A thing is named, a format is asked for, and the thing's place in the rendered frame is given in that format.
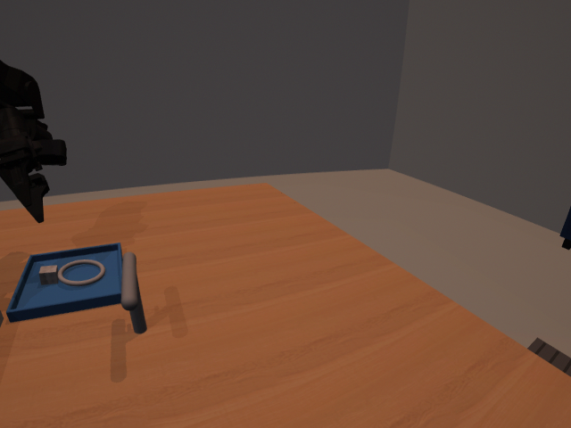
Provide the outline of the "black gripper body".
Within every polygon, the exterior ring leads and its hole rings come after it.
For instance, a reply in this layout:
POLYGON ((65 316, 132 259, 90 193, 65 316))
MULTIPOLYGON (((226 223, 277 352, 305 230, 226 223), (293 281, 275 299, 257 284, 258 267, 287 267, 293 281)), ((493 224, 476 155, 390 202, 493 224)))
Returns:
MULTIPOLYGON (((7 129, 0 133, 0 161, 5 161, 19 155, 30 153, 33 155, 31 151, 31 147, 28 142, 28 132, 23 129, 7 129)), ((29 170, 29 173, 32 172, 32 169, 37 168, 37 161, 34 159, 33 166, 29 170)), ((29 188, 30 191, 37 189, 41 186, 46 185, 48 187, 48 183, 46 182, 46 178, 44 175, 39 173, 29 175, 29 188)), ((49 187, 48 187, 49 189, 49 187)))

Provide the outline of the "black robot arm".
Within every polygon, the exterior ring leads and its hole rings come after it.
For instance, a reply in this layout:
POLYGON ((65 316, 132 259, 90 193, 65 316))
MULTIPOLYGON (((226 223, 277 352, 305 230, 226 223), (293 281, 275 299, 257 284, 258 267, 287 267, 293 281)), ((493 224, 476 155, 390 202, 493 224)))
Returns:
POLYGON ((28 132, 28 142, 37 161, 36 171, 41 165, 64 166, 67 163, 66 143, 53 140, 47 131, 39 86, 28 73, 11 67, 0 60, 0 133, 7 129, 23 129, 28 132), (15 107, 32 106, 33 109, 15 107))

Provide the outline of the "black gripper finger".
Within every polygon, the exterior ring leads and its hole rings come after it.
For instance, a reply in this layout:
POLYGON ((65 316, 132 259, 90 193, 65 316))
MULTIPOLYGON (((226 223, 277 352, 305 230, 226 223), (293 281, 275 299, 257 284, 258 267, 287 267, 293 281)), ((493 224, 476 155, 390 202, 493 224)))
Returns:
POLYGON ((31 205, 27 208, 24 207, 38 223, 44 222, 43 197, 47 192, 49 189, 46 185, 31 190, 31 205))
POLYGON ((30 153, 0 161, 0 178, 26 208, 31 205, 29 170, 33 163, 34 159, 30 153))

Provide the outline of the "blue tray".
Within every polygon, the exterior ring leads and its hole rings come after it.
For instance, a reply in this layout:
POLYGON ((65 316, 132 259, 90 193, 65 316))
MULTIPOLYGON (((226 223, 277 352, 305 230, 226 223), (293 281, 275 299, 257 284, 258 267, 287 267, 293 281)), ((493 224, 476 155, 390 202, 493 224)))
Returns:
MULTIPOLYGON (((13 323, 121 304, 122 261, 120 243, 32 254, 15 288, 6 315, 13 323), (57 265, 59 271, 67 263, 82 259, 103 264, 104 276, 93 284, 83 286, 69 286, 60 280, 58 284, 41 285, 41 266, 57 265)), ((79 282, 94 278, 100 272, 101 269, 97 266, 81 264, 67 268, 62 276, 79 282)))

